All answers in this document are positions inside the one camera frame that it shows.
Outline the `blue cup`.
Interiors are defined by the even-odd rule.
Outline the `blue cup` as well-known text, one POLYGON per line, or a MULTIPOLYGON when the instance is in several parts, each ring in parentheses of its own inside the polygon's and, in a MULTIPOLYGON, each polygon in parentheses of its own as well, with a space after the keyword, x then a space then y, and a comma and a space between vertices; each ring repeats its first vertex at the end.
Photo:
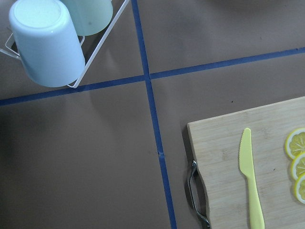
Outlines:
POLYGON ((62 87, 83 73, 85 59, 67 7, 59 0, 18 0, 9 21, 28 77, 62 87))

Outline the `lemon slice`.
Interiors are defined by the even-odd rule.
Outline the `lemon slice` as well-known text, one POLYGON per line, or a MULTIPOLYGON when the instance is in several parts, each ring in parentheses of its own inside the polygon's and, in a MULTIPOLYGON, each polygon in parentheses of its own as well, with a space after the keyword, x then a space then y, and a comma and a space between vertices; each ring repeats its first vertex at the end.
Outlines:
POLYGON ((304 173, 305 173, 305 153, 302 152, 293 159, 290 166, 290 175, 294 180, 297 180, 304 173))
POLYGON ((305 128, 297 128, 288 134, 284 149, 290 159, 295 159, 305 151, 305 128))
POLYGON ((305 204, 305 175, 302 174, 294 184, 294 196, 302 204, 305 204))

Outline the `green cup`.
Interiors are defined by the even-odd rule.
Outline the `green cup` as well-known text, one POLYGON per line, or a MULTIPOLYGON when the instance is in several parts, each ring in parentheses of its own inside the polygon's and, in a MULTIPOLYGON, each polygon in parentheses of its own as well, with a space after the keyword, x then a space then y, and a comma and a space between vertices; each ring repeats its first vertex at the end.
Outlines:
POLYGON ((110 0, 64 0, 76 33, 90 36, 99 33, 110 23, 113 6, 110 0))

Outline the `wooden cutting board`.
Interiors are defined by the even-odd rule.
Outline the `wooden cutting board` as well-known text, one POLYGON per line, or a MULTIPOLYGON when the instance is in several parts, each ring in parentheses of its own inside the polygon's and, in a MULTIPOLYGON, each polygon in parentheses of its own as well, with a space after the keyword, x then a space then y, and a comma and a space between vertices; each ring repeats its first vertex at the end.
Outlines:
POLYGON ((304 228, 285 142, 304 125, 303 97, 188 123, 211 228, 304 228))

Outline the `white cup rack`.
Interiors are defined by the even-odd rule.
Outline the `white cup rack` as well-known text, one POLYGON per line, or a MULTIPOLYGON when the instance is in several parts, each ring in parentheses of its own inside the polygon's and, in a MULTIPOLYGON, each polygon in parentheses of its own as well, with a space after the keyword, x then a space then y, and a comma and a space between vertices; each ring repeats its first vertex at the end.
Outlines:
MULTIPOLYGON (((93 44, 90 45, 90 48, 89 48, 88 53, 90 55, 85 55, 84 56, 85 67, 84 67, 84 70, 83 70, 82 74, 77 78, 76 81, 72 82, 71 84, 66 85, 67 87, 75 89, 79 86, 79 84, 81 83, 84 75, 88 71, 90 65, 94 61, 94 59, 97 56, 99 50, 103 46, 104 42, 106 41, 107 37, 111 33, 111 31, 114 28, 116 22, 118 21, 118 19, 120 18, 120 16, 124 12, 126 6, 129 4, 129 2, 130 2, 129 0, 124 0, 121 4, 120 8, 117 10, 116 14, 112 17, 112 20, 110 21, 109 25, 104 30, 102 30, 97 35, 95 35, 96 36, 95 41, 93 42, 93 44)), ((7 40, 5 42, 5 49, 1 48, 0 52, 9 56, 9 57, 12 57, 16 60, 21 60, 20 54, 18 52, 16 43, 15 43, 15 39, 13 37, 13 33, 7 38, 7 40)))

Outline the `yellow plastic knife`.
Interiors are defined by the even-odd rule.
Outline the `yellow plastic knife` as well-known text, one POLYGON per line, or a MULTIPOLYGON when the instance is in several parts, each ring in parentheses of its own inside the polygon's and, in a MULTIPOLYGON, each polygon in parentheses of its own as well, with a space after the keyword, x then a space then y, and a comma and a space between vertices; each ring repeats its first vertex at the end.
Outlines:
POLYGON ((243 130, 239 146, 238 160, 239 169, 247 180, 250 228, 264 229, 264 217, 255 179, 252 153, 252 133, 250 128, 245 128, 243 130))

